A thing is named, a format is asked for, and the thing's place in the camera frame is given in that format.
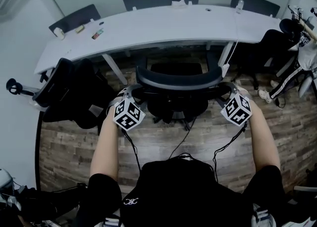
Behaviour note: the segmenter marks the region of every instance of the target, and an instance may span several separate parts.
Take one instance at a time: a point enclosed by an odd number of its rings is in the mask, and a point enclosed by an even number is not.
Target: black pants
[[[297,59],[289,66],[289,68],[284,72],[285,76],[283,76],[282,81],[279,85],[273,89],[269,96],[274,99],[279,95],[283,94],[286,87],[300,74],[303,73],[303,68],[299,65]]]

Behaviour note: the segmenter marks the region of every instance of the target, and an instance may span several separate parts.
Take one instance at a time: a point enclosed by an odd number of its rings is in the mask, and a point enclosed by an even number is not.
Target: clothing
[[[314,40],[299,48],[298,63],[306,71],[317,68],[317,44]]]
[[[300,74],[303,73],[304,70],[300,66],[299,61],[296,59],[294,62],[289,66],[289,68],[284,72],[285,76],[278,84],[276,88],[274,88],[270,93],[269,96],[274,99],[279,95],[283,94],[283,90],[287,88],[287,86]]]
[[[241,194],[218,184],[210,165],[176,157],[145,164],[122,202],[117,182],[93,175],[74,226],[93,227],[118,208],[126,227],[250,226],[253,203],[266,207],[281,226],[284,196],[276,166],[257,172]]]

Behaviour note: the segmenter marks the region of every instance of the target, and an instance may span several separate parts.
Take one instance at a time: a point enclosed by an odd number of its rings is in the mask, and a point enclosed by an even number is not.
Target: wooden floor
[[[174,56],[176,59],[184,59],[182,55]],[[192,57],[192,62],[201,62],[206,70],[203,56],[203,52],[187,50],[187,57]],[[150,62],[168,59],[153,55]],[[133,58],[116,60],[130,85],[135,83],[134,61]],[[98,60],[96,64],[100,66],[110,85],[119,90],[122,85],[107,65]],[[234,74],[234,71],[230,71],[224,80],[230,81]],[[260,85],[268,89],[271,89],[270,79],[274,78],[273,75],[258,75]],[[285,108],[280,109],[274,103],[267,104],[261,100],[248,77],[242,76],[240,81],[263,110],[280,154],[283,184],[286,191],[289,191],[306,177],[305,170],[312,168],[317,162],[317,101],[313,90],[299,99],[297,88],[291,89],[285,94]],[[174,154],[188,152],[194,158],[212,164],[214,151],[229,142],[238,130],[238,127],[221,116],[220,106],[215,101],[210,101],[207,111],[197,118],[186,141]],[[153,124],[150,113],[146,113],[141,125],[129,132],[138,148],[141,165],[166,160],[185,134],[186,131],[179,123]],[[53,191],[74,186],[78,182],[88,183],[97,138],[96,128],[84,130],[71,121],[43,123],[40,142],[41,188]],[[124,196],[136,185],[139,171],[132,147],[122,134],[118,145],[118,182]],[[238,192],[245,189],[255,174],[249,127],[230,147],[217,155],[217,166],[219,183]]]

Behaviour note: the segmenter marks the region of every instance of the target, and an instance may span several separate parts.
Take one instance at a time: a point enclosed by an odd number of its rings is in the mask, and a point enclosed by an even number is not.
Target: white stripe
[[[275,98],[276,95],[278,95],[285,87],[286,83],[293,77],[295,76],[298,72],[300,72],[303,68],[300,66],[299,68],[297,68],[293,73],[291,73],[286,79],[285,81],[283,82],[282,86],[279,88],[278,91],[276,91],[272,96],[271,98]]]

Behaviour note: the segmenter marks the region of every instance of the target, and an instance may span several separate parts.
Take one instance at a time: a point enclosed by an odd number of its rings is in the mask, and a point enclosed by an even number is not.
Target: water bottle
[[[241,10],[243,9],[243,5],[244,5],[244,1],[243,0],[239,0],[238,1],[238,5],[236,6],[236,12],[238,14],[241,13]]]

